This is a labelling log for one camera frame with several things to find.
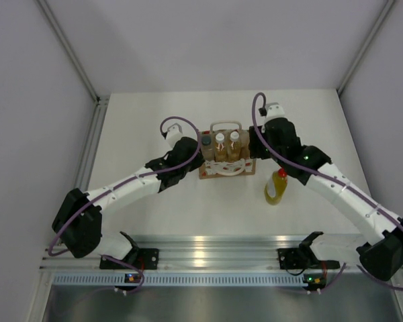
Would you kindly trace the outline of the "amber bottle white cap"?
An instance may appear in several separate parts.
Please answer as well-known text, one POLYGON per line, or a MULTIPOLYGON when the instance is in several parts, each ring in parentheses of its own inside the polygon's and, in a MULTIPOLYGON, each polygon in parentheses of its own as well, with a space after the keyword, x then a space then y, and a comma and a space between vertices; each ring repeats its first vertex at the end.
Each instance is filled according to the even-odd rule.
POLYGON ((215 136, 215 160, 217 162, 225 162, 226 159, 225 136, 223 133, 217 133, 215 136))
POLYGON ((236 162, 240 158, 241 142, 240 134, 237 131, 230 133, 228 142, 229 161, 236 162))

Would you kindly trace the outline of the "yellow bottle red cap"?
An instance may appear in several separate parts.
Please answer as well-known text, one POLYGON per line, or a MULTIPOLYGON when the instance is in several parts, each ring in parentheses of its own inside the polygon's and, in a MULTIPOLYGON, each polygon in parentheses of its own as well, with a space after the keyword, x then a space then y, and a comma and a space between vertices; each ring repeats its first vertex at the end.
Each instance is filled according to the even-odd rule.
POLYGON ((287 172, 280 168, 273 172, 265 185, 265 199, 270 205, 277 205, 281 201, 287 188, 287 172))

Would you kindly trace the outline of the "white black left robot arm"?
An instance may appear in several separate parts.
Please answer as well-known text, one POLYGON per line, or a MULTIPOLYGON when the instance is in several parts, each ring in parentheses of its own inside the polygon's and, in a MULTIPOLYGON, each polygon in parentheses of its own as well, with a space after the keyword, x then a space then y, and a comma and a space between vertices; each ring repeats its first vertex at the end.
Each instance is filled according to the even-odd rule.
POLYGON ((71 190, 52 222, 52 230, 74 258, 108 256, 131 268, 138 260, 138 246, 123 231, 109 232, 107 220, 131 203, 175 186, 203 163, 197 140, 182 137, 163 157, 147 162, 121 181, 87 192, 71 190))

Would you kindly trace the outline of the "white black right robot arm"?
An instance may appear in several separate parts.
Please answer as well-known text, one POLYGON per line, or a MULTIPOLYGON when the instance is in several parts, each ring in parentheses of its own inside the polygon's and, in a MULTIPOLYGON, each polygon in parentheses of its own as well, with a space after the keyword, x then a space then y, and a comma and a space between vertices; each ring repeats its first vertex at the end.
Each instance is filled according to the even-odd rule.
POLYGON ((303 145, 294 124, 269 118, 249 128, 250 155, 272 159, 304 187, 325 198, 359 231, 359 237, 314 231, 299 244, 306 267, 323 261, 355 264, 372 279, 387 282, 403 266, 403 217, 387 210, 353 184, 329 156, 303 145))

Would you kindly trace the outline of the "clear bottle grey cap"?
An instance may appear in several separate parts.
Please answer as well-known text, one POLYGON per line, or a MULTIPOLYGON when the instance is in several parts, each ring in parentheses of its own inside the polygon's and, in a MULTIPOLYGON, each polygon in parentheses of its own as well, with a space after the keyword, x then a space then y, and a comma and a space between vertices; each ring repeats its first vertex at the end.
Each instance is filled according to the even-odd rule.
POLYGON ((201 137, 201 152, 206 161, 212 161, 214 159, 214 149, 211 135, 203 135, 201 137))

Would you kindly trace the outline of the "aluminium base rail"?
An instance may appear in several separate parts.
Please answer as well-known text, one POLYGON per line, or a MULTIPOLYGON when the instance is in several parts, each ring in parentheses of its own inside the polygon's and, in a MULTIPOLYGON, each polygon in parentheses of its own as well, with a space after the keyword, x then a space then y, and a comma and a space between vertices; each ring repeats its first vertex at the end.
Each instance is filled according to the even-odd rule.
MULTIPOLYGON (((304 235, 276 236, 138 236, 139 248, 154 249, 144 256, 143 271, 232 271, 283 270, 277 251, 299 248, 304 235)), ((102 257, 88 255, 76 259, 71 253, 57 257, 44 255, 43 270, 102 270, 102 257)))

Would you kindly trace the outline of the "aluminium frame post right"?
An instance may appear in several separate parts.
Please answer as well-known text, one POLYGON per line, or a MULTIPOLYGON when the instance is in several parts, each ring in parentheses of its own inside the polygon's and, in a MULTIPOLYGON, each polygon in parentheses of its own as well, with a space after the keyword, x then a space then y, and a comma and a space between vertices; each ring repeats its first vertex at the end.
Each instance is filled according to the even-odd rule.
POLYGON ((363 63, 365 57, 368 55, 373 43, 379 36, 382 28, 384 27, 389 16, 393 12, 397 5, 395 0, 384 1, 382 8, 376 15, 374 21, 370 24, 368 31, 365 33, 364 38, 357 48, 355 55, 353 56, 349 66, 347 67, 338 87, 336 88, 337 95, 339 97, 345 92, 349 83, 359 70, 359 67, 363 63))

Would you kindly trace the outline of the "aluminium frame post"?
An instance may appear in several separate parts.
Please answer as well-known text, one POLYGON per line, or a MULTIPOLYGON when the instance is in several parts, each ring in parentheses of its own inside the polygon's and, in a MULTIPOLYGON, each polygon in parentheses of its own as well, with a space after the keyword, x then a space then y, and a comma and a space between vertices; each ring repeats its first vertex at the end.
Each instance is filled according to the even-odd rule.
POLYGON ((35 4, 38 6, 40 12, 45 17, 47 24, 50 26, 53 34, 55 35, 56 39, 58 40, 60 46, 64 50, 69 62, 71 63, 72 67, 74 68, 75 72, 77 73, 78 77, 80 78, 81 82, 85 90, 88 92, 89 96, 92 98, 94 102, 98 102, 99 95, 95 90, 94 86, 92 85, 89 77, 81 64, 73 46, 71 45, 68 37, 66 36, 64 30, 62 29, 56 15, 54 14, 51 6, 45 0, 35 0, 35 4))
POLYGON ((368 55, 373 43, 379 36, 382 28, 384 27, 389 16, 393 12, 397 5, 395 0, 384 1, 382 8, 376 15, 374 21, 370 24, 368 31, 365 33, 364 38, 357 48, 355 55, 353 56, 349 66, 347 67, 338 87, 336 88, 337 95, 339 97, 345 92, 349 83, 359 70, 359 67, 363 63, 365 57, 368 55))

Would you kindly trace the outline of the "aluminium frame post left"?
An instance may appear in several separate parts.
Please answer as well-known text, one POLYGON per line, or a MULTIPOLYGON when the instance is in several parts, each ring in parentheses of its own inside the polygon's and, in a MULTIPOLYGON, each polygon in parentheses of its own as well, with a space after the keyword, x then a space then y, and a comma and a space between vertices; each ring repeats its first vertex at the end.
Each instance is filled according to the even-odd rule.
POLYGON ((74 68, 75 72, 77 73, 78 77, 80 78, 81 82, 85 90, 88 92, 89 96, 92 98, 94 102, 98 102, 99 95, 95 90, 94 86, 92 85, 89 77, 81 64, 73 46, 71 45, 68 37, 66 36, 64 30, 62 29, 56 15, 54 14, 51 6, 45 0, 35 0, 35 4, 38 6, 40 12, 45 17, 47 24, 50 26, 53 34, 55 35, 56 39, 58 40, 60 46, 64 50, 69 62, 71 63, 72 67, 74 68))

